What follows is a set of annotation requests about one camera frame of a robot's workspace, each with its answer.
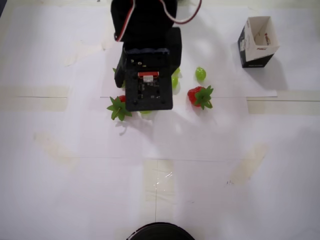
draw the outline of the table surface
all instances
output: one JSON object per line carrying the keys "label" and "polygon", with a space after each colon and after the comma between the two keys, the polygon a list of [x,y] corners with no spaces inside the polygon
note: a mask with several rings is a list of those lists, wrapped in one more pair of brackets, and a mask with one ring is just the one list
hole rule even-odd
{"label": "table surface", "polygon": [[[110,2],[8,0],[0,18],[0,76],[10,61],[6,53],[22,49],[2,49],[17,8],[105,8]],[[212,6],[247,8],[249,16],[290,10],[298,18],[308,11],[318,34],[315,46],[320,44],[318,0],[203,0],[204,9]],[[67,20],[47,19],[60,24]],[[36,35],[37,30],[25,42]],[[195,159],[184,139],[192,139],[197,125],[207,119],[186,119],[184,99],[180,102],[177,96],[174,116],[151,115],[143,122],[135,116],[109,128],[104,110],[109,99],[100,98],[96,82],[84,81],[93,78],[84,66],[94,65],[91,53],[99,50],[93,46],[90,54],[82,51],[77,56],[81,61],[68,59],[71,66],[56,72],[44,68],[43,80],[34,81],[38,85],[19,85],[19,79],[9,79],[15,86],[8,86],[8,79],[0,82],[1,240],[124,240],[155,221],[176,224],[196,240],[320,239],[320,89],[217,98],[213,115],[218,117],[210,126],[223,129],[211,129],[208,135],[220,134],[221,142],[210,146],[195,139],[202,156]],[[32,47],[27,54],[33,54]],[[320,55],[315,61],[320,66]],[[18,76],[27,64],[22,59],[15,69]],[[78,78],[66,86],[67,79],[58,78],[62,75]],[[12,93],[24,96],[7,97]],[[155,137],[161,134],[171,142]],[[207,159],[206,151],[217,157]]]}

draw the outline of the robotic arm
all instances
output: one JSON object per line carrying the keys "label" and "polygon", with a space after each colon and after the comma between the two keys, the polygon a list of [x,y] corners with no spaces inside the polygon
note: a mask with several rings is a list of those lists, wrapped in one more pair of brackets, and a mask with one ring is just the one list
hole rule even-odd
{"label": "robotic arm", "polygon": [[113,0],[111,15],[114,38],[123,42],[114,79],[118,88],[125,83],[128,111],[170,110],[173,108],[171,75],[180,66],[181,31],[178,0]]}

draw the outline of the black round object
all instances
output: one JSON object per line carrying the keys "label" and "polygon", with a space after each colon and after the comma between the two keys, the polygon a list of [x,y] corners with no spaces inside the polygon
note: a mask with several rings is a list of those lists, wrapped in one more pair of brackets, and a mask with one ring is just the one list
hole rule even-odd
{"label": "black round object", "polygon": [[167,222],[145,225],[134,232],[127,240],[195,240],[181,227]]}

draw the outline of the strawberry leaves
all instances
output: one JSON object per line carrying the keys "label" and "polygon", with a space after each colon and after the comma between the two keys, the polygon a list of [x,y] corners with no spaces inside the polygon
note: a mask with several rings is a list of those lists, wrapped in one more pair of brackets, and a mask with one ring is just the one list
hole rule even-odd
{"label": "strawberry leaves", "polygon": [[116,97],[116,99],[110,97],[110,100],[112,102],[112,105],[108,106],[106,109],[112,111],[112,120],[115,120],[118,117],[120,121],[123,121],[126,116],[132,117],[132,113],[126,110],[126,103],[121,102],[118,96]]}
{"label": "strawberry leaves", "polygon": [[207,88],[202,88],[200,91],[198,91],[195,94],[195,105],[200,105],[200,107],[204,110],[205,107],[208,109],[212,109],[213,106],[210,102],[211,100],[211,94],[214,91],[214,89],[211,86],[208,86]]}

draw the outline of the strawberry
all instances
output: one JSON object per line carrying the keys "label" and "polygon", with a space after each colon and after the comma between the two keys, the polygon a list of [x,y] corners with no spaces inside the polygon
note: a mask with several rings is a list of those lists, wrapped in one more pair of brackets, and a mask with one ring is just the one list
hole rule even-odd
{"label": "strawberry", "polygon": [[120,98],[120,101],[121,101],[122,103],[125,103],[125,102],[126,102],[126,96],[125,96],[125,95],[119,96],[119,98]]}
{"label": "strawberry", "polygon": [[207,88],[203,86],[197,86],[196,88],[190,89],[188,91],[188,97],[190,102],[196,106],[201,107],[202,109],[205,109],[205,107],[212,109],[212,104],[210,102],[211,100],[211,94],[214,91],[211,86],[208,86]]}
{"label": "strawberry", "polygon": [[112,105],[106,109],[112,111],[111,119],[119,118],[120,121],[125,119],[125,116],[132,117],[132,113],[126,110],[126,96],[117,96],[116,99],[110,97]]}

